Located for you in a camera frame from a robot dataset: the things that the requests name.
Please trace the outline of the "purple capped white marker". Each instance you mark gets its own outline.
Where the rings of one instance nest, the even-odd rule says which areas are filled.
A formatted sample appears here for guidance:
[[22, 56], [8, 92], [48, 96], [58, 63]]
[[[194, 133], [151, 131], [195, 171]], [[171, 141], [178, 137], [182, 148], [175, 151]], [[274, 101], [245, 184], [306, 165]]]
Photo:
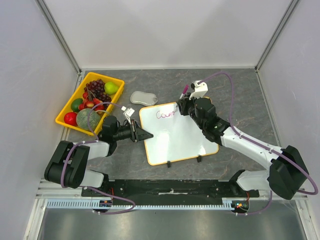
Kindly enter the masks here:
[[187, 85], [184, 87], [182, 93], [180, 94], [179, 100], [181, 100], [181, 99], [185, 96], [185, 94], [186, 94], [187, 91], [188, 91], [188, 88], [189, 88], [189, 85], [187, 84]]

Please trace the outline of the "orange framed whiteboard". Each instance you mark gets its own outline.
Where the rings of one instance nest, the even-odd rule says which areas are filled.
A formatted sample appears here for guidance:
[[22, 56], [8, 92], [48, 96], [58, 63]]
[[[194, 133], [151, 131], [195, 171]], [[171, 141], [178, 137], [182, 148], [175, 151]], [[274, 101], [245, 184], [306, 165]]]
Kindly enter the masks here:
[[219, 151], [218, 144], [207, 140], [189, 116], [180, 115], [176, 105], [170, 102], [139, 111], [141, 127], [153, 134], [144, 141], [151, 166], [214, 155]]

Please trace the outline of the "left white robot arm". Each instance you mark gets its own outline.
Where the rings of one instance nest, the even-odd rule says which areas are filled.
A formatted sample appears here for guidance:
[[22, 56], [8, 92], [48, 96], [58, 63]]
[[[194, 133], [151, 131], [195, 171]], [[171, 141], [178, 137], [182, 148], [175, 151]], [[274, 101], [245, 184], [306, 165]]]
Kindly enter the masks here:
[[86, 170], [88, 160], [111, 156], [118, 141], [130, 139], [136, 143], [153, 137], [134, 119], [120, 125], [115, 116], [108, 116], [103, 121], [98, 140], [78, 143], [60, 141], [44, 171], [44, 178], [63, 188], [90, 186], [95, 194], [104, 197], [109, 193], [110, 185], [104, 181], [102, 173]]

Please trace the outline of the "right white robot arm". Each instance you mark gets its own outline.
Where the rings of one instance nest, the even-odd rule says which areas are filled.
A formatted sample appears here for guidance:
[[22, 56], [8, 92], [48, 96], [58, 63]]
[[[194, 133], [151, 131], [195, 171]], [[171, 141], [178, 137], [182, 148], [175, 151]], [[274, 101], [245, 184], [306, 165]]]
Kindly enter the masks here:
[[260, 171], [240, 170], [236, 180], [229, 184], [233, 196], [265, 190], [290, 200], [307, 180], [309, 172], [295, 147], [274, 146], [243, 133], [217, 115], [209, 98], [186, 96], [177, 101], [177, 106], [179, 113], [189, 116], [207, 140], [235, 150], [264, 167]]

